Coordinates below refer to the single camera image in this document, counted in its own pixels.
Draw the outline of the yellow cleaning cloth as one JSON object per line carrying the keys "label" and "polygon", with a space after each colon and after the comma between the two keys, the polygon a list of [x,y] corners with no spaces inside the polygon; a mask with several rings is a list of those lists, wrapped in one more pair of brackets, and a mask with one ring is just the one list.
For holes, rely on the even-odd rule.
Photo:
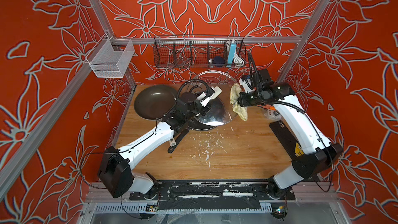
{"label": "yellow cleaning cloth", "polygon": [[238,114],[241,120],[248,120],[247,108],[242,107],[239,102],[239,94],[242,92],[242,89],[239,84],[235,83],[230,90],[230,104],[232,105],[232,111]]}

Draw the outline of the glass lid white handle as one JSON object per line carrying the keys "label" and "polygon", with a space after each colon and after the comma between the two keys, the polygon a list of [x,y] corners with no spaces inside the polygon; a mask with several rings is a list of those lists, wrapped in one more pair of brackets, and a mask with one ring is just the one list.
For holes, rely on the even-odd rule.
{"label": "glass lid white handle", "polygon": [[209,87],[220,88],[221,93],[206,105],[209,111],[205,115],[199,114],[194,119],[210,127],[218,127],[231,122],[237,116],[230,103],[230,90],[237,83],[236,79],[230,74],[218,70],[201,72],[195,78],[206,82]]}

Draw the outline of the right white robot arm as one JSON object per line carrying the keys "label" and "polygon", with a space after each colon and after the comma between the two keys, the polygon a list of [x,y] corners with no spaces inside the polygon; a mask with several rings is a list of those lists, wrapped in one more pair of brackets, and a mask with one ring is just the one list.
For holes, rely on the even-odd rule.
{"label": "right white robot arm", "polygon": [[240,106],[273,106],[303,151],[303,155],[294,158],[289,167],[269,179],[268,192],[272,197],[276,198],[290,186],[331,168],[342,155],[342,145],[331,143],[319,130],[289,84],[273,82],[267,69],[243,75],[239,84],[244,88],[238,98]]}

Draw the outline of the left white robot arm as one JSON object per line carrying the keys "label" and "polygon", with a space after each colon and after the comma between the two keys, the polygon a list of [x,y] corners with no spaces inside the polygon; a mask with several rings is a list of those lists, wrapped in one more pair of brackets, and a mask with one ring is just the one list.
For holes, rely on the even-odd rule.
{"label": "left white robot arm", "polygon": [[157,183],[153,176],[149,173],[135,173],[133,169],[160,145],[173,139],[176,142],[181,141],[189,132],[186,129],[188,122],[197,115],[206,115],[210,110],[210,101],[216,99],[220,93],[218,87],[199,96],[183,93],[176,98],[175,105],[155,128],[125,146],[106,149],[98,177],[112,197],[119,198],[127,192],[155,194]]}

